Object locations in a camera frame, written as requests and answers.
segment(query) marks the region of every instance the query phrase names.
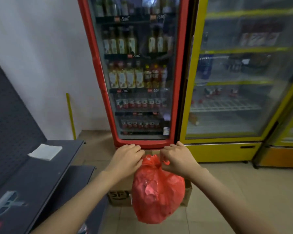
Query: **red plastic bag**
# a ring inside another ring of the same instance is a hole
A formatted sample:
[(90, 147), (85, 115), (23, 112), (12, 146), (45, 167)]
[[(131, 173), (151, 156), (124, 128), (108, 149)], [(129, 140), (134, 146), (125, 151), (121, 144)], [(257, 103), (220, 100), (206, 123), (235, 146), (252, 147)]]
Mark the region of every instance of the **red plastic bag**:
[(133, 179), (133, 209), (140, 222), (164, 221), (180, 206), (185, 195), (182, 177), (162, 170), (157, 155), (147, 155)]

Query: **hand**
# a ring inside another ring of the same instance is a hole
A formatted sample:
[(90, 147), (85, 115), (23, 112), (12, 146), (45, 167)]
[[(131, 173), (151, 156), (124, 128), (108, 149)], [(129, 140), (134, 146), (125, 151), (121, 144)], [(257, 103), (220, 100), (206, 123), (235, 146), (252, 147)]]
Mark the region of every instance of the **hand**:
[(145, 151), (141, 150), (140, 145), (123, 145), (116, 150), (105, 171), (110, 172), (116, 182), (121, 181), (141, 166), (144, 154)]
[(177, 144), (165, 146), (160, 150), (161, 161), (169, 161), (169, 165), (162, 163), (162, 169), (191, 180), (198, 169), (203, 169), (194, 159), (190, 150), (180, 141)]

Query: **refrigerator base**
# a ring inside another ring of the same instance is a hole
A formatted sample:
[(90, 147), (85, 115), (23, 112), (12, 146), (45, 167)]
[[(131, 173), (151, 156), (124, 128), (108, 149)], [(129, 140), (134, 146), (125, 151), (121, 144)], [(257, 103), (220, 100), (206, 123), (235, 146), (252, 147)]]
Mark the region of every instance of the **refrigerator base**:
[(257, 143), (186, 145), (197, 162), (250, 161), (261, 146)]
[(263, 152), (264, 155), (258, 166), (293, 168), (293, 148), (269, 147)]

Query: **left hand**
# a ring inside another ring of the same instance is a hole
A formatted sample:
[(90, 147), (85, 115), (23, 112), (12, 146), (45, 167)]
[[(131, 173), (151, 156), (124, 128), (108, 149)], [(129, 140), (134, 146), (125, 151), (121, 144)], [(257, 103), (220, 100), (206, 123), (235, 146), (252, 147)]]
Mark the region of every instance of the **left hand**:
[(142, 156), (145, 154), (140, 145), (123, 145), (116, 150), (110, 164), (105, 169), (112, 174), (116, 182), (133, 174), (142, 164)]

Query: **black pegboard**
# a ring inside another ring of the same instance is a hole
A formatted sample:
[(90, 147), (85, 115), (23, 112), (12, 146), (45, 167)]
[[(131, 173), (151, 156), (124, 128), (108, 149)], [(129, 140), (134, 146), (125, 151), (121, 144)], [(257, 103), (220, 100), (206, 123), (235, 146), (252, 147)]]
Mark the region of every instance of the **black pegboard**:
[(0, 187), (46, 141), (0, 67)]

